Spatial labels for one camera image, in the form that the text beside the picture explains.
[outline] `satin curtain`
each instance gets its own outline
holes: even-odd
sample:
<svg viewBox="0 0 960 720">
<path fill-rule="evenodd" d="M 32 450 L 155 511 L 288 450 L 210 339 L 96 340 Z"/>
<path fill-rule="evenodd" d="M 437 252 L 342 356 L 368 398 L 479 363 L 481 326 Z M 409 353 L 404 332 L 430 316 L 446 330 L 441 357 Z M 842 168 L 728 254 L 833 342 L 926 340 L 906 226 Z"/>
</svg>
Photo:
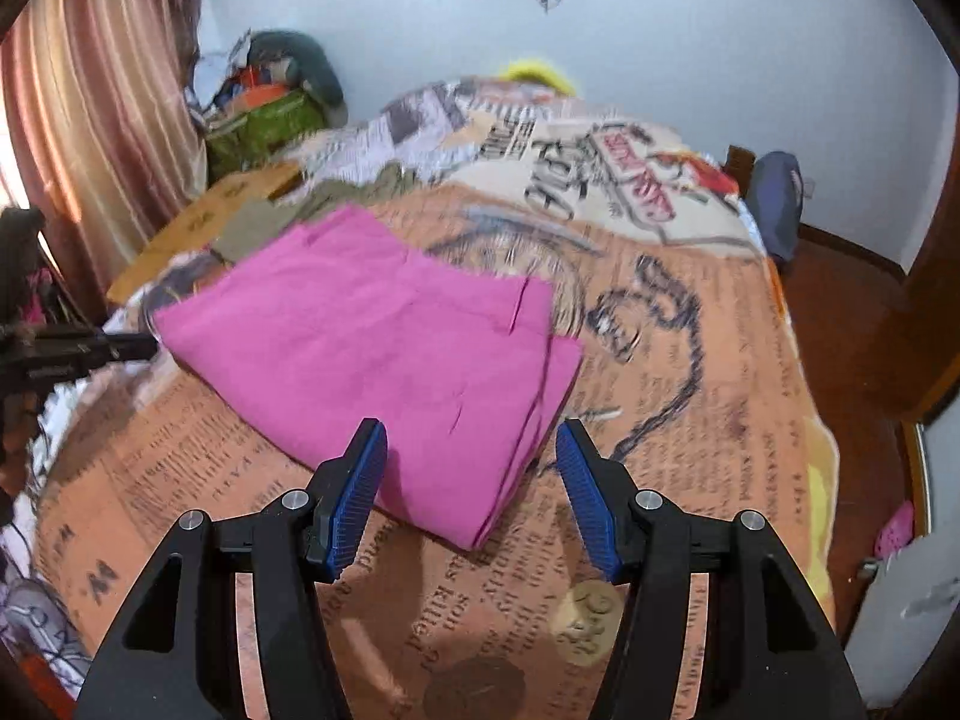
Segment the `satin curtain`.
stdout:
<svg viewBox="0 0 960 720">
<path fill-rule="evenodd" d="M 109 285 L 205 189 L 182 89 L 200 0 L 30 0 L 0 46 L 16 165 L 67 288 L 91 320 Z"/>
</svg>

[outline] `pink shoe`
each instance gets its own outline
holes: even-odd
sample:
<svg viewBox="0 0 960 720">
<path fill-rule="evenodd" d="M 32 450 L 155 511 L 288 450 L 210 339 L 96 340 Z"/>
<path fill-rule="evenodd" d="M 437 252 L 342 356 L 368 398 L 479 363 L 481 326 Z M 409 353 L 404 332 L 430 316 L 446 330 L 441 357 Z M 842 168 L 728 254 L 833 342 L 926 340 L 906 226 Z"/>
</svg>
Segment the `pink shoe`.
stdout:
<svg viewBox="0 0 960 720">
<path fill-rule="evenodd" d="M 904 501 L 877 536 L 874 555 L 880 560 L 886 560 L 894 552 L 904 549 L 911 541 L 913 541 L 913 504 L 910 501 Z"/>
</svg>

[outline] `printed bedspread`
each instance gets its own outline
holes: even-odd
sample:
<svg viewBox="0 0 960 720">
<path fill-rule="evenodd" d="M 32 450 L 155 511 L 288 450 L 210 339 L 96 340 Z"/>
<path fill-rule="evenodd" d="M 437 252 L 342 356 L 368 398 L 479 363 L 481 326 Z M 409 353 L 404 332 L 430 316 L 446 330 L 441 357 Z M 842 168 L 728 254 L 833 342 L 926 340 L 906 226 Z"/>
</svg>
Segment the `printed bedspread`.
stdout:
<svg viewBox="0 0 960 720">
<path fill-rule="evenodd" d="M 736 185 L 709 160 L 669 129 L 479 79 L 417 90 L 282 156 L 304 165 L 294 199 L 400 161 L 434 186 L 371 206 L 397 236 L 462 268 L 550 280 L 554 332 L 584 343 L 563 414 L 690 512 L 764 512 L 832 613 L 835 443 L 776 273 Z M 187 258 L 154 290 L 176 299 L 219 267 Z M 150 294 L 118 322 L 149 323 Z M 309 478 L 166 353 L 98 374 L 66 421 L 38 503 L 35 569 L 91 649 L 182 511 L 233 517 Z M 479 552 L 374 512 L 354 566 L 319 595 L 354 714 L 416 720 L 462 713 L 476 690 L 484 716 L 586 717 L 624 600 L 584 555 L 552 435 Z M 265 718 L 250 599 L 242 581 L 248 715 Z M 693 712 L 706 603 L 695 581 L 676 717 Z"/>
</svg>

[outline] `bag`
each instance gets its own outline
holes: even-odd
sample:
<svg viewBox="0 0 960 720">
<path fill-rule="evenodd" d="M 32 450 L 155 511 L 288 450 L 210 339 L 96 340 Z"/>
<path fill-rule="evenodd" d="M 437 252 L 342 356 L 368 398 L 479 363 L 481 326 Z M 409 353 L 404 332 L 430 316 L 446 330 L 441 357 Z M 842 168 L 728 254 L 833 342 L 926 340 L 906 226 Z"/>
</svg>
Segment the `bag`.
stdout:
<svg viewBox="0 0 960 720">
<path fill-rule="evenodd" d="M 757 160 L 744 201 L 770 256 L 778 264 L 790 262 L 803 213 L 803 177 L 797 157 L 771 151 Z"/>
</svg>

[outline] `olive green cloth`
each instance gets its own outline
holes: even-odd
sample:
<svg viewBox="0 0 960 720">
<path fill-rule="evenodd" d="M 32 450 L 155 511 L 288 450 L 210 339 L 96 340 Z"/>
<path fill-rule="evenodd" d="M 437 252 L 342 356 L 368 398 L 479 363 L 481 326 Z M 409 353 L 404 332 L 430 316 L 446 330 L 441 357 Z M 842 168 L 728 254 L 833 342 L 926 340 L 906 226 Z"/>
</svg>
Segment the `olive green cloth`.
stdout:
<svg viewBox="0 0 960 720">
<path fill-rule="evenodd" d="M 251 200 L 230 218 L 212 248 L 224 261 L 238 263 L 299 221 L 316 221 L 348 202 L 373 205 L 418 186 L 414 172 L 405 172 L 399 162 L 387 162 L 376 180 L 368 184 L 328 178 L 299 202 Z"/>
</svg>

